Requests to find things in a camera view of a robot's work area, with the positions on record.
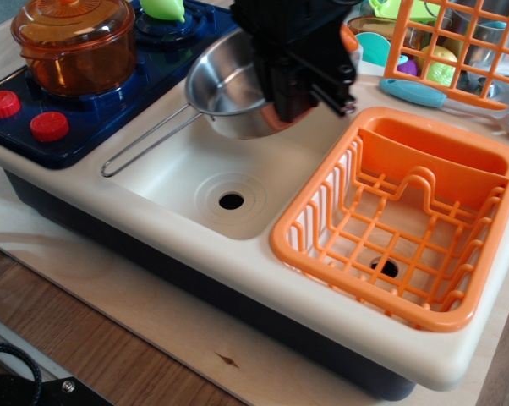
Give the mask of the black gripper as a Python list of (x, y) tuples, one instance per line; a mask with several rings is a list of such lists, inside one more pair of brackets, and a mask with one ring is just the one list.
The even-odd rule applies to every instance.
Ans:
[(318, 101), (337, 116), (356, 111), (356, 99), (349, 87), (356, 68), (340, 37), (345, 17), (356, 1), (235, 1), (234, 20), (256, 40), (274, 46), (281, 56), (305, 67), (303, 81), (279, 82), (274, 87), (276, 113), (284, 123), (292, 123)]

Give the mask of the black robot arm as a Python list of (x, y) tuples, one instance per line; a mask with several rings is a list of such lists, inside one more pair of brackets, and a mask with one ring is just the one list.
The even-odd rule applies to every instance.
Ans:
[(291, 123), (320, 102), (352, 112), (356, 68), (341, 28), (355, 1), (241, 0), (234, 21), (251, 36), (254, 69), (267, 101)]

